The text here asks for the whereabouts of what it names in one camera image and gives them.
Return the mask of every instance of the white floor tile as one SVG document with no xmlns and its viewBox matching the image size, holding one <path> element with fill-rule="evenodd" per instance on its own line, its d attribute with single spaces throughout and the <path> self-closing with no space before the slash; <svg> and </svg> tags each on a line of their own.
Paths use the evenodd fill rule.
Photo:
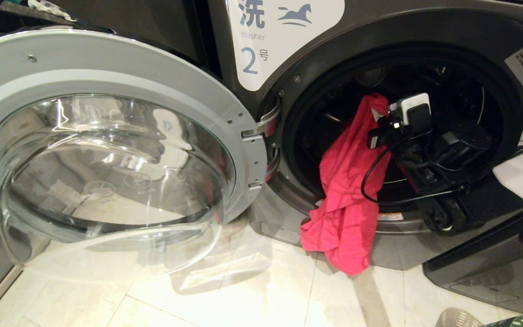
<svg viewBox="0 0 523 327">
<path fill-rule="evenodd" d="M 126 296 L 108 327 L 195 327 L 195 325 Z"/>
<path fill-rule="evenodd" d="M 35 298 L 25 318 L 40 327 L 104 327 L 129 284 L 83 284 L 52 280 Z"/>
<path fill-rule="evenodd" d="M 39 327 L 35 322 L 27 319 L 22 318 L 15 327 Z"/>
<path fill-rule="evenodd" d="M 49 279 L 24 271 L 0 300 L 0 327 L 15 326 L 31 306 Z"/>
<path fill-rule="evenodd" d="M 404 327 L 403 272 L 369 267 L 348 277 L 318 255 L 307 327 Z"/>
<path fill-rule="evenodd" d="M 421 266 L 405 271 L 405 324 L 407 327 L 434 327 L 448 308 L 469 312 L 482 323 L 498 321 L 495 306 L 456 294 L 431 283 Z"/>
<path fill-rule="evenodd" d="M 246 227 L 217 296 L 214 319 L 201 326 L 303 326 L 315 257 Z"/>
<path fill-rule="evenodd" d="M 220 240 L 204 259 L 170 276 L 136 282 L 128 295 L 197 325 L 210 321 L 246 224 L 239 219 L 223 226 Z"/>
<path fill-rule="evenodd" d="M 513 318 L 519 315 L 521 315 L 521 313 L 498 307 L 498 320 Z"/>
</svg>

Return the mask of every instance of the red towel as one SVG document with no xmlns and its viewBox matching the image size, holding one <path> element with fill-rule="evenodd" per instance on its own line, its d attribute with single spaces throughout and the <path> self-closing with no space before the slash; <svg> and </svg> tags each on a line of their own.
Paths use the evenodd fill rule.
<svg viewBox="0 0 523 327">
<path fill-rule="evenodd" d="M 388 101 L 380 94 L 367 95 L 352 124 L 330 146 L 320 162 L 326 199 L 310 211 L 311 221 L 301 226 L 301 243 L 307 251 L 324 251 L 334 267 L 356 275 L 370 262 L 370 249 L 378 222 L 378 205 L 360 191 L 363 178 L 385 147 L 369 149 L 369 131 L 377 128 L 372 114 L 387 114 Z M 371 172 L 365 190 L 376 198 L 385 179 L 390 154 Z"/>
</svg>

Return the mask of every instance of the laundry basket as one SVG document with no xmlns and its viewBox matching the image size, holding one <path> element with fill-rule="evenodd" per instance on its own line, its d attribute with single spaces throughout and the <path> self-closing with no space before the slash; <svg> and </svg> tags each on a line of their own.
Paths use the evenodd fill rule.
<svg viewBox="0 0 523 327">
<path fill-rule="evenodd" d="M 523 327 L 523 315 L 519 315 L 515 318 L 502 320 L 499 322 L 490 323 L 483 327 Z"/>
</svg>

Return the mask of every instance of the washing machine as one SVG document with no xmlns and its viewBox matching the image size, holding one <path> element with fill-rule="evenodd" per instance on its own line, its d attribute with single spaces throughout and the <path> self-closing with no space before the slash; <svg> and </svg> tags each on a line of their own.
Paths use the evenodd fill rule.
<svg viewBox="0 0 523 327">
<path fill-rule="evenodd" d="M 523 1 L 209 5 L 224 83 L 275 130 L 265 139 L 272 178 L 247 210 L 258 233 L 301 244 L 301 224 L 324 199 L 320 159 L 369 93 L 391 103 L 427 93 L 438 130 L 465 120 L 491 138 L 463 175 L 447 176 L 465 185 L 448 197 L 400 201 L 428 192 L 390 163 L 373 265 L 412 268 L 523 211 L 490 173 L 523 149 Z"/>
<path fill-rule="evenodd" d="M 0 240 L 27 269 L 175 271 L 247 208 L 299 244 L 320 157 L 373 91 L 428 93 L 493 140 L 465 192 L 381 206 L 374 264 L 407 269 L 523 209 L 489 173 L 523 147 L 523 3 L 54 3 L 0 2 Z M 379 199 L 413 197 L 399 166 Z"/>
</svg>

